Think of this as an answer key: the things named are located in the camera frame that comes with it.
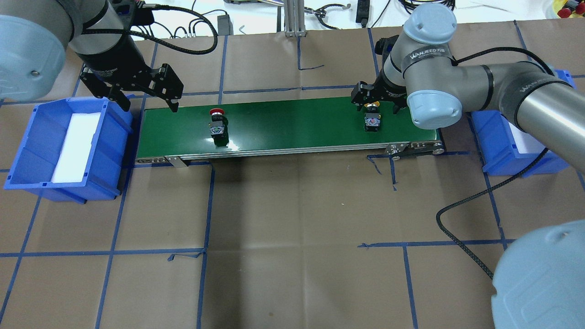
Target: blue joint cap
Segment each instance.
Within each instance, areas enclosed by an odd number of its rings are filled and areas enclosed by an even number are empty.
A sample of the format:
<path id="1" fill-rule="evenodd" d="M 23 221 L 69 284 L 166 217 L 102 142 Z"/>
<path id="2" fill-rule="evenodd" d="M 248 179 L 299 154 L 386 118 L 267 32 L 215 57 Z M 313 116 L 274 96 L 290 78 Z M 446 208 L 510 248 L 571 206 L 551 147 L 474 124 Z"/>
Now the blue joint cap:
<path id="1" fill-rule="evenodd" d="M 457 29 L 457 19 L 451 9 L 441 4 L 422 4 L 404 23 L 404 33 L 424 44 L 451 41 Z"/>
<path id="2" fill-rule="evenodd" d="M 412 123 L 434 130 L 455 124 L 461 118 L 462 105 L 457 97 L 438 90 L 419 90 L 407 98 Z"/>

